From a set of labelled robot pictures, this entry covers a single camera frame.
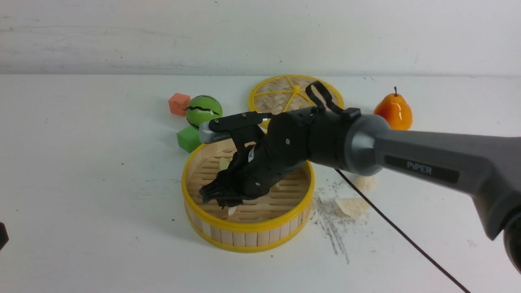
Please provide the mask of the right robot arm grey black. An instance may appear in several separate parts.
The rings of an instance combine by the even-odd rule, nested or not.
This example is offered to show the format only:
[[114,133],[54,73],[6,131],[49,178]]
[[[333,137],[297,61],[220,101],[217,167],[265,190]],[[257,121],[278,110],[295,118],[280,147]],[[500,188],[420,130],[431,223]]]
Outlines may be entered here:
[[204,144],[232,139],[237,149],[229,167],[201,187],[204,203],[235,207],[260,198],[306,161],[362,176],[387,168],[469,195],[486,236],[502,232],[520,269],[519,137],[392,130],[358,108],[316,107],[245,112],[205,122],[199,132]]

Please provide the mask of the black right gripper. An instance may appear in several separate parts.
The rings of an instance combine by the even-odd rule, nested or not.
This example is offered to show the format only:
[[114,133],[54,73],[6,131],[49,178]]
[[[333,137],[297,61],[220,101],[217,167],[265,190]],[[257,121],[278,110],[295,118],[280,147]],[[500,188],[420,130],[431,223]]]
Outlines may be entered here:
[[203,203],[235,207],[268,194],[310,158],[310,135],[231,135],[237,149],[229,167],[199,190]]

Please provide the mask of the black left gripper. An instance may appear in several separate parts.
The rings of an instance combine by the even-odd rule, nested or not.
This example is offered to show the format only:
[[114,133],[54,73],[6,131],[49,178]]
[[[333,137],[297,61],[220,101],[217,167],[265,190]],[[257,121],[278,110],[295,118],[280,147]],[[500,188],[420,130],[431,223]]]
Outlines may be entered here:
[[4,223],[0,222],[0,250],[2,250],[9,241],[7,228]]

